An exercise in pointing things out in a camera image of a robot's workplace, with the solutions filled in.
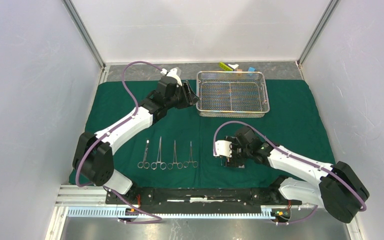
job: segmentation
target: metal bracket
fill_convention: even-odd
[[[99,186],[61,185],[56,207],[105,207],[107,191]]]
[[[107,82],[107,78],[108,78],[108,73],[109,73],[109,71],[110,71],[110,67],[111,67],[111,66],[106,66],[106,67],[103,69],[103,71],[102,71],[102,73],[101,73],[101,75],[100,75],[100,78],[99,78],[99,83],[98,83],[98,85]]]

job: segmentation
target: black base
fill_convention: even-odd
[[[278,198],[273,191],[269,187],[232,189],[137,187],[134,189],[135,194],[140,196],[140,209],[158,214],[257,214],[261,213],[261,205],[288,205],[288,200]],[[126,197],[129,197],[133,204],[138,203],[136,197]],[[194,198],[222,202],[195,202]],[[293,205],[302,204],[297,200],[291,202]],[[109,192],[109,196],[107,195],[105,203],[124,204],[112,192]]]

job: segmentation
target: white panel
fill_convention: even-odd
[[[107,63],[296,60],[329,0],[73,0]]]
[[[350,164],[370,192],[358,214],[363,235],[384,239],[384,2],[341,1],[303,74],[336,160]]]
[[[99,71],[60,0],[0,0],[0,239],[44,239]]]

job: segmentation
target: stainless steel tray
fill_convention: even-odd
[[[266,80],[259,71],[200,71],[196,104],[203,117],[261,118],[270,110]]]

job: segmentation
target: white robotic arm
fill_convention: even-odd
[[[271,186],[277,188],[286,200],[299,200],[323,206],[333,217],[344,223],[349,223],[362,205],[328,172],[342,179],[363,201],[369,198],[369,192],[346,163],[316,161],[294,153],[282,145],[271,145],[267,141],[261,141],[249,126],[240,128],[235,136],[226,136],[224,140],[216,141],[214,156],[226,157],[226,167],[244,168],[245,161],[253,159],[257,164],[285,171],[304,180],[280,176]]]
[[[133,114],[136,109],[95,134],[84,132],[80,135],[73,160],[73,168],[76,170],[87,150],[100,139],[79,170],[96,186],[105,185],[122,195],[126,194],[133,183],[114,169],[113,155],[116,151],[140,131],[165,117],[169,109],[183,109],[194,106],[198,102],[199,98],[192,91],[189,83],[181,81],[178,68],[173,68],[168,73],[163,69],[161,73],[165,75],[158,81],[156,90],[150,92],[140,102],[135,115]]]

